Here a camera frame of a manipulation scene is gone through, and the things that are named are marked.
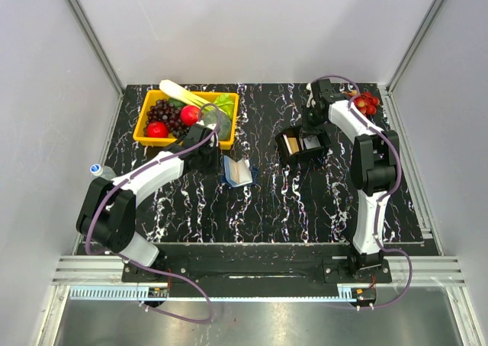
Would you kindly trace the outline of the blue card holder wallet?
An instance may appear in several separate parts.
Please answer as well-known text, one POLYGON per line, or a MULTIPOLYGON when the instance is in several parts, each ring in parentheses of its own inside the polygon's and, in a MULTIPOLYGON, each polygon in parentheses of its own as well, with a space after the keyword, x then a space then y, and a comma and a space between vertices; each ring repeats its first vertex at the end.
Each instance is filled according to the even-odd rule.
POLYGON ((223 174, 221 182, 231 188, 244 187, 256 184, 258 169, 250 159, 236 161, 228 155, 223 157, 223 174))

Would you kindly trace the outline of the black card tray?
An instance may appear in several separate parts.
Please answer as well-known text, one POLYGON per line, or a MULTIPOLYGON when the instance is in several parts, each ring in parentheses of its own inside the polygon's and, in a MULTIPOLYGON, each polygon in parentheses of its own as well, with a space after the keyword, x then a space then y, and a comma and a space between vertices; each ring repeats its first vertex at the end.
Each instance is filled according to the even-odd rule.
POLYGON ((288 127, 274 136, 280 160, 284 164, 297 165, 311 163, 314 160, 322 159, 332 147, 328 134, 324 132, 316 136, 321 144, 319 148, 305 150, 303 140, 308 136, 301 136, 300 128, 301 126, 288 127), (284 134, 295 136, 300 139, 301 152, 289 155, 284 141, 284 134))

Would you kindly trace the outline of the gold credit card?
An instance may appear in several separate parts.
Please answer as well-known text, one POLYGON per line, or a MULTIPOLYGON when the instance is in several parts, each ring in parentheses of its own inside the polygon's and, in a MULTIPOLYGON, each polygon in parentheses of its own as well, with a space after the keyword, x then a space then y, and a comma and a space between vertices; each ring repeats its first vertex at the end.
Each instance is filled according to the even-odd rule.
POLYGON ((237 162, 231 161, 229 163, 229 182, 235 186, 252 183, 252 173, 249 169, 247 161, 241 159, 237 162))

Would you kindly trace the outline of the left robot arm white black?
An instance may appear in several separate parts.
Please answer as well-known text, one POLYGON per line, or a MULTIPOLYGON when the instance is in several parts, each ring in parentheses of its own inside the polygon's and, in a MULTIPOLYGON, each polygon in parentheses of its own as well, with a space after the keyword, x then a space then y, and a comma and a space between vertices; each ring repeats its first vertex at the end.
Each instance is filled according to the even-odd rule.
POLYGON ((139 264, 149 281, 165 273, 160 250, 136 232, 136 209, 162 186, 191 171, 219 167, 220 148, 214 130, 196 123, 176 143, 133 171, 110 180, 95 178, 88 186, 76 230, 85 236, 87 252, 94 241, 103 248, 139 264))

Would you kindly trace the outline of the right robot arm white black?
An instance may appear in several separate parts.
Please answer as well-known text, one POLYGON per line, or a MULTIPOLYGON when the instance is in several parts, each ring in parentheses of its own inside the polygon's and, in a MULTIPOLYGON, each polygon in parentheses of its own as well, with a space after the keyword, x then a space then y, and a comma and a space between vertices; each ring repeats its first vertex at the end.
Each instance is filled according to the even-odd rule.
POLYGON ((302 134, 315 135, 331 123, 353 144, 350 175, 358 191, 358 217, 346 269, 352 280, 362 282, 380 270, 384 261, 384 217, 402 175, 398 135, 384 132, 366 117, 355 102, 359 93, 343 97, 333 91, 328 78, 309 83, 307 90, 302 134))

